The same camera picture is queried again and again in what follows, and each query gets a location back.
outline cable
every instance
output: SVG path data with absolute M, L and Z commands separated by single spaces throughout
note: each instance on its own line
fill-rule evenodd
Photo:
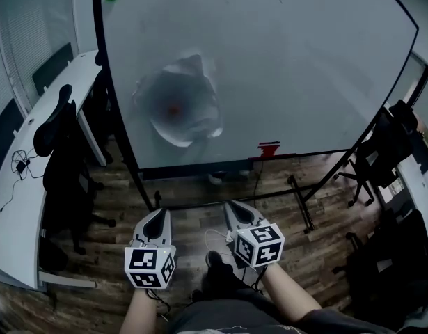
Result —
M 1 213 L 2 213 L 2 211 L 3 211 L 3 209 L 4 209 L 4 207 L 6 207 L 8 204 L 10 204 L 10 203 L 13 201 L 13 197 L 14 197 L 14 186 L 16 185 L 16 183 L 21 182 L 22 180 L 24 180 L 24 178 L 20 178 L 19 180 L 15 181 L 15 182 L 13 183 L 13 191 L 11 192 L 11 199 L 10 199 L 8 202 L 6 202 L 6 203 L 3 205 L 3 207 L 2 207 L 2 208 L 0 208 L 0 212 L 1 212 Z
M 140 239 L 139 237 L 137 237 L 137 238 L 135 238 L 135 239 L 130 240 L 130 241 L 129 241 L 129 246 L 132 246 L 133 241 L 135 241 L 135 240 L 137 240 L 137 241 L 141 242 L 141 243 L 142 243 L 142 244 L 144 244 L 146 247 L 147 247 L 147 245 L 153 245 L 153 246 L 155 246 L 155 247 L 157 247 L 157 248 L 159 247 L 158 245 L 156 245 L 156 244 L 154 244 L 154 243 L 151 243 L 151 242 L 145 242 L 144 240 Z
M 263 161 L 262 161 L 262 165 L 260 167 L 260 172 L 257 176 L 257 180 L 255 181 L 255 187 L 254 187 L 254 192 L 253 192 L 254 208 L 256 208 L 256 209 L 257 209 L 257 205 L 255 205 L 255 191 L 257 191 L 258 182 L 260 181 L 260 176 L 262 175 L 262 172 L 263 172 Z
M 207 229 L 207 230 L 205 231 L 205 245 L 206 245 L 206 248 L 207 248 L 209 251 L 213 251 L 213 249 L 212 249 L 212 248 L 210 248 L 210 247 L 207 245 L 207 233 L 208 233 L 209 231 L 216 232 L 217 234 L 219 234 L 219 235 L 221 235 L 222 237 L 225 237 L 225 238 L 226 238 L 226 235 L 221 234 L 221 232 L 219 232 L 219 231 L 217 231 L 217 230 L 215 230 L 215 229 Z M 230 253 L 220 253 L 220 252 L 218 252 L 218 251 L 217 251 L 217 253 L 222 254 L 222 255 L 227 255 L 227 256 L 233 256 L 233 254 L 230 254 Z
M 267 268 L 268 268 L 268 265 L 263 266 L 263 270 L 262 270 L 262 272 L 260 272 L 260 275 L 258 275 L 257 280 L 251 285 L 251 288 L 254 289 L 254 291 L 262 293 L 262 291 L 260 291 L 258 289 L 258 284 L 259 284 L 260 280 L 262 279 L 264 273 L 266 272 Z
M 3 207 L 2 208 L 0 208 L 0 212 L 2 212 L 3 211 L 3 209 L 8 205 L 8 204 L 10 204 L 12 201 L 13 201 L 13 198 L 14 198 L 14 188 L 15 188 L 15 185 L 16 185 L 16 183 L 18 183 L 19 181 L 23 181 L 23 180 L 25 180 L 27 177 L 28 177 L 28 172 L 30 173 L 30 175 L 31 175 L 31 177 L 33 178 L 33 179 L 35 179 L 35 178 L 42 178 L 43 177 L 43 175 L 40 175 L 40 176 L 33 176 L 33 173 L 31 172 L 31 169 L 29 168 L 29 164 L 30 164 L 30 159 L 35 159 L 38 155 L 36 155 L 36 156 L 34 156 L 34 157 L 29 157 L 29 154 L 31 153 L 31 151 L 33 151 L 34 150 L 34 148 L 32 148 L 31 150 L 29 150 L 28 151 L 28 153 L 26 153 L 26 151 L 25 150 L 16 150 L 16 151 L 14 151 L 13 152 L 13 154 L 11 155 L 11 164 L 10 164 L 10 167 L 11 167 L 11 172 L 13 172 L 13 173 L 17 173 L 18 175 L 19 175 L 19 179 L 18 180 L 16 180 L 14 183 L 13 183 L 13 190 L 11 191 L 11 199 L 8 201 L 8 202 L 6 202 L 4 205 L 3 205 Z M 24 170 L 26 169 L 26 172 L 25 172 L 25 177 L 24 177 L 24 170 L 22 171 L 22 173 L 19 173 L 19 171 L 17 170 L 17 165 L 19 164 L 19 162 L 22 162 L 22 163 L 24 163 L 24 165 L 25 165 L 25 168 L 24 168 Z
M 168 320 L 164 315 L 159 315 L 159 314 L 157 313 L 157 317 L 161 317 L 161 318 L 162 318 L 162 319 L 164 319 L 165 321 L 169 322 L 169 320 Z
M 148 297 L 149 297 L 150 299 L 154 299 L 154 300 L 156 300 L 156 301 L 160 301 L 161 303 L 163 303 L 163 304 L 167 307 L 167 313 L 166 313 L 166 314 L 168 314 L 168 313 L 171 311 L 171 305 L 170 305 L 169 303 L 167 303 L 166 301 L 164 301 L 163 299 L 161 299 L 161 298 L 158 296 L 158 294 L 156 294 L 156 293 L 153 291 L 153 289 L 147 289 L 147 290 L 145 291 L 145 293 L 148 295 Z
M 28 167 L 28 165 L 26 165 L 26 169 L 30 172 L 31 178 L 36 179 L 36 178 L 42 178 L 44 175 L 39 175 L 39 176 L 33 176 L 33 173 L 31 173 L 31 169 Z

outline wooden floor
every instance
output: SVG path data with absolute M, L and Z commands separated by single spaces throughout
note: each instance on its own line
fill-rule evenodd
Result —
M 107 147 L 115 161 L 106 168 L 92 169 L 95 180 L 103 182 L 95 201 L 97 215 L 117 220 L 116 228 L 91 225 L 84 235 L 82 246 L 86 255 L 77 255 L 72 250 L 68 232 L 56 235 L 55 242 L 68 254 L 67 271 L 62 273 L 97 282 L 96 289 L 70 289 L 50 285 L 48 295 L 30 292 L 0 283 L 0 327 L 28 330 L 32 333 L 117 333 L 127 311 L 133 292 L 126 279 L 124 247 L 132 238 L 134 226 L 145 215 L 147 209 L 121 161 L 115 141 Z M 281 161 L 266 161 L 257 188 L 257 194 L 280 191 L 287 185 L 289 175 L 295 175 L 300 186 L 318 182 L 339 159 L 340 154 L 319 155 Z M 257 172 L 249 178 L 230 176 L 222 186 L 211 185 L 206 177 L 146 182 L 152 197 L 159 189 L 163 205 L 176 202 L 207 202 L 227 198 L 250 196 L 255 186 Z M 267 198 L 256 202 L 257 208 L 270 222 L 278 224 L 285 235 L 285 246 L 280 264 L 323 306 L 339 310 L 349 307 L 351 299 L 344 273 L 333 275 L 332 268 L 345 264 L 352 252 L 351 244 L 345 239 L 348 231 L 365 237 L 373 231 L 380 214 L 378 202 L 364 206 L 367 194 L 362 190 L 360 200 L 352 208 L 347 207 L 353 196 L 354 181 L 338 179 L 329 181 L 311 200 L 308 207 L 316 230 L 304 234 L 305 223 L 294 194 Z M 172 317 L 190 302 L 191 291 L 199 287 L 206 270 L 206 229 L 225 232 L 223 210 L 206 207 L 172 213 L 173 244 L 177 247 L 177 269 L 168 290 L 161 292 L 171 305 Z M 209 247 L 229 252 L 224 240 L 217 234 L 207 234 Z M 230 261 L 230 256 L 223 256 Z M 254 281 L 251 271 L 245 282 Z M 158 319 L 159 331 L 166 322 Z

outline white desk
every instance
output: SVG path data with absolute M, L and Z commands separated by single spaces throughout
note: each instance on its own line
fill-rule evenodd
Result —
M 92 51 L 78 55 L 57 76 L 24 121 L 0 170 L 0 209 L 10 200 L 13 184 L 19 179 L 19 175 L 11 171 L 13 152 L 25 150 L 28 153 L 33 149 L 34 133 L 56 107 L 59 90 L 64 84 L 70 84 L 73 87 L 70 101 L 74 100 L 76 103 L 78 119 L 85 119 L 81 114 L 81 107 L 93 86 L 97 73 L 101 70 L 101 67 L 95 64 L 96 53 L 97 51 Z M 43 175 L 48 161 L 49 157 L 32 159 L 30 169 L 33 176 Z M 25 180 L 15 184 L 12 202 L 0 212 L 0 269 L 35 289 L 38 288 L 40 280 L 80 287 L 95 287 L 95 283 L 91 281 L 73 280 L 39 272 L 38 244 L 45 196 L 42 178 L 33 179 L 28 175 Z
M 413 155 L 411 155 L 397 166 L 397 170 L 404 186 L 409 190 L 415 208 L 422 214 L 428 236 L 428 188 L 421 174 L 419 165 L 416 163 Z M 422 319 L 413 324 L 422 324 L 422 322 L 427 321 L 427 317 L 428 311 Z

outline person's arm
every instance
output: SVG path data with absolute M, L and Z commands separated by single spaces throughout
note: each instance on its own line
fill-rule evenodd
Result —
M 277 263 L 268 266 L 262 282 L 279 312 L 291 323 L 299 321 L 314 309 L 322 308 Z
M 122 323 L 120 334 L 153 334 L 157 304 L 144 289 L 135 289 L 129 310 Z

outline black office chair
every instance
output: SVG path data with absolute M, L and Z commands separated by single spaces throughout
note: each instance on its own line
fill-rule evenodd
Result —
M 76 121 L 74 100 L 68 102 L 72 87 L 64 85 L 59 91 L 59 101 L 51 116 L 34 135 L 34 149 L 41 157 L 51 155 L 43 177 L 47 191 L 43 228 L 57 232 L 69 228 L 74 250 L 85 254 L 79 246 L 79 235 L 85 232 L 91 222 L 116 226 L 113 219 L 92 214 L 95 190 L 103 184 L 91 179 L 84 163 L 80 142 L 80 129 Z M 81 185 L 85 179 L 87 190 Z
M 372 137 L 361 143 L 356 151 L 356 162 L 351 159 L 346 162 L 345 166 L 351 164 L 356 174 L 339 172 L 333 177 L 336 180 L 341 175 L 357 181 L 356 194 L 354 199 L 348 202 L 349 207 L 358 200 L 362 187 L 370 197 L 365 205 L 372 204 L 374 197 L 367 182 L 374 187 L 389 186 L 397 178 L 393 168 L 413 151 L 408 132 L 413 130 L 413 126 L 416 129 L 416 117 L 402 100 L 391 109 L 396 111 L 397 116 L 393 117 L 382 108 Z
M 428 307 L 428 236 L 418 210 L 384 214 L 365 245 L 347 238 L 355 252 L 333 272 L 347 272 L 356 318 L 397 331 Z
M 95 57 L 95 64 L 101 65 L 101 58 L 99 52 Z M 107 164 L 113 162 L 113 157 L 106 150 L 105 144 L 110 135 L 112 135 L 112 122 L 111 122 L 111 107 L 109 102 L 109 96 L 107 95 L 107 83 L 104 70 L 101 70 L 93 84 L 93 93 L 89 95 L 84 103 L 84 113 L 93 136 L 95 137 L 96 143 L 99 146 L 103 156 L 106 159 Z M 88 148 L 88 154 L 93 156 L 90 148 Z

